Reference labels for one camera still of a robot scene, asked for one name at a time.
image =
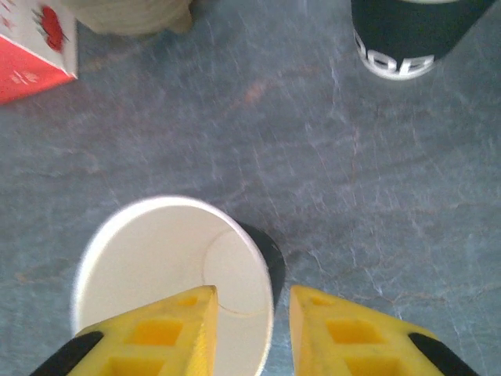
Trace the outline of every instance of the gray marble table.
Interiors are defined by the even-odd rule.
[[[79,257],[141,197],[260,226],[286,278],[264,375],[291,375],[306,284],[501,375],[501,4],[405,83],[359,61],[349,1],[199,0],[184,36],[80,29],[80,79],[0,109],[0,374],[70,337]]]

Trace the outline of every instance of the cardboard box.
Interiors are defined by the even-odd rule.
[[[76,36],[57,0],[0,0],[0,104],[76,79]]]

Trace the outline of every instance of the black gripper pad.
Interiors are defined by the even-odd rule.
[[[442,342],[420,333],[411,333],[409,338],[444,376],[479,376]]]
[[[33,371],[31,376],[67,376],[103,336],[100,331],[92,331],[71,339]]]

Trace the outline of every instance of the cup rim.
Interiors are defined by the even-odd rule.
[[[266,343],[263,348],[263,353],[261,357],[261,362],[258,365],[257,373],[261,374],[265,367],[265,362],[268,359],[269,350],[271,348],[272,342],[272,330],[273,330],[273,316],[274,316],[274,306],[273,306],[273,293],[272,293],[272,282],[269,275],[268,267],[266,265],[265,259],[259,250],[259,247],[252,240],[251,236],[236,222],[235,219],[216,208],[215,206],[208,204],[207,202],[198,200],[193,197],[187,197],[182,195],[168,195],[168,196],[156,196],[148,197],[142,200],[134,201],[129,205],[121,208],[120,210],[114,212],[109,216],[103,224],[94,232],[91,240],[86,246],[80,262],[77,267],[76,276],[74,278],[74,284],[71,292],[70,300],[70,324],[72,335],[75,336],[83,328],[78,327],[81,320],[79,307],[82,304],[82,299],[86,292],[86,280],[87,276],[92,272],[93,267],[97,263],[99,256],[106,249],[106,246],[112,241],[114,236],[119,230],[124,228],[126,225],[145,215],[149,212],[157,210],[159,208],[172,208],[172,207],[188,207],[197,208],[211,213],[222,219],[228,226],[232,228],[242,239],[242,241],[247,246],[247,249],[252,253],[259,261],[262,274],[264,276],[266,283],[266,303],[268,305],[268,319],[266,327]]]

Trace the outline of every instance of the black cup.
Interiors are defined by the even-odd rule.
[[[285,282],[285,261],[283,260],[282,252],[275,241],[265,231],[243,222],[237,221],[237,223],[258,246],[259,251],[265,259],[272,282],[273,305],[276,309],[279,303],[280,292],[282,292]]]
[[[428,72],[495,0],[351,0],[355,42],[374,74],[407,80]]]

